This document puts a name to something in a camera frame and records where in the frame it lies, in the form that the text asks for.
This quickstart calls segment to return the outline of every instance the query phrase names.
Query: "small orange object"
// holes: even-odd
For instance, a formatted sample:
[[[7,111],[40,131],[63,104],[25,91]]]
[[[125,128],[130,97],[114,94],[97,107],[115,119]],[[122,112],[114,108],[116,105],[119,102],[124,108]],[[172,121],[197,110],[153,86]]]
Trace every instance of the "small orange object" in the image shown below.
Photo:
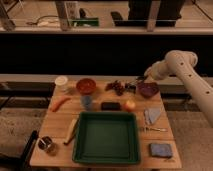
[[[57,112],[57,110],[60,108],[62,104],[64,104],[66,101],[70,100],[71,98],[68,96],[63,96],[61,99],[59,99],[57,102],[55,102],[51,107],[50,110],[52,112]]]
[[[136,105],[133,100],[127,100],[123,107],[124,110],[126,110],[127,112],[132,112],[135,109]]]
[[[90,78],[84,78],[77,82],[76,88],[81,95],[90,95],[96,89],[96,83]]]

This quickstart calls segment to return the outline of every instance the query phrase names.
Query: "wooden table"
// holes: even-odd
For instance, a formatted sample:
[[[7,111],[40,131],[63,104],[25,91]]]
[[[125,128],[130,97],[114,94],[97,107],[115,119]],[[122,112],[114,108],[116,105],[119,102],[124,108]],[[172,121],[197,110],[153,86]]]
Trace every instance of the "wooden table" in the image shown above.
[[[88,168],[147,168],[147,169],[177,169],[181,168],[181,161],[173,137],[173,133],[164,109],[164,105],[160,93],[150,99],[145,99],[140,94],[125,92],[122,96],[117,96],[114,90],[105,91],[106,81],[96,81],[97,90],[92,95],[93,110],[100,111],[100,104],[103,101],[120,102],[123,104],[126,100],[133,99],[136,102],[136,109],[133,111],[137,118],[138,127],[146,126],[144,118],[144,110],[150,107],[159,107],[161,116],[153,127],[166,128],[167,132],[158,131],[138,131],[140,139],[140,149],[142,162],[137,165],[82,165],[72,161],[72,151],[74,141],[68,146],[63,145],[63,140],[66,137],[68,126],[73,118],[78,118],[79,113],[84,111],[80,102],[80,94],[77,92],[75,85],[76,81],[69,82],[70,92],[65,94],[56,87],[52,96],[49,107],[64,95],[69,95],[71,100],[64,103],[57,112],[47,110],[47,114],[43,120],[39,137],[50,136],[58,146],[57,154],[50,156],[36,146],[33,150],[30,165],[41,167],[88,167]],[[148,145],[150,143],[169,143],[172,146],[173,157],[171,159],[155,158],[149,154]]]

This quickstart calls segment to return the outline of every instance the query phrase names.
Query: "purple bowl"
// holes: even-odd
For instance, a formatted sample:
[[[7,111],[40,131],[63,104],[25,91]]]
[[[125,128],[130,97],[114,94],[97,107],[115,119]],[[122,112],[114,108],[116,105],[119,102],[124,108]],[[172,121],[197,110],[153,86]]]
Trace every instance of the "purple bowl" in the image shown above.
[[[150,98],[159,92],[157,83],[139,82],[137,86],[139,93],[146,98]]]

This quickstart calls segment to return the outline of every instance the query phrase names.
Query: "floor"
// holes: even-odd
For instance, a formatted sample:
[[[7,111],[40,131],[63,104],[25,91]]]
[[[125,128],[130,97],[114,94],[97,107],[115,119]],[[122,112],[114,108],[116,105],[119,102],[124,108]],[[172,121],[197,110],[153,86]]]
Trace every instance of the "floor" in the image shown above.
[[[6,98],[0,98],[0,104]],[[176,139],[183,168],[175,171],[212,171],[213,128],[193,101],[163,99]],[[0,152],[19,156],[32,130],[39,130],[45,116],[46,98],[13,97],[0,110]],[[33,171],[58,171],[57,168],[32,168]],[[83,171],[65,169],[61,171]],[[130,171],[105,169],[105,171]]]
[[[213,27],[213,1],[212,0],[197,0],[197,5],[194,5],[191,0],[186,0],[184,7],[181,10],[182,18],[178,20],[176,27],[184,28],[203,28]],[[100,27],[114,27],[110,12],[118,11],[122,17],[128,18],[128,2],[97,2],[97,1],[79,1],[79,8],[83,8],[87,17],[98,17]],[[21,1],[8,13],[10,18],[17,26],[35,26],[40,17],[45,16],[38,22],[39,27],[59,27],[57,10],[53,1]]]

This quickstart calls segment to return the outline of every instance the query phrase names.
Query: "white cup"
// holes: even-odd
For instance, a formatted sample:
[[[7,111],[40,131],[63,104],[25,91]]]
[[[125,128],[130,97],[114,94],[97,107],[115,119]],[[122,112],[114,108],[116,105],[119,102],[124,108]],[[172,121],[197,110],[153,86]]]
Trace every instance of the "white cup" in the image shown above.
[[[68,78],[66,76],[58,76],[55,79],[55,85],[63,92],[68,92]]]

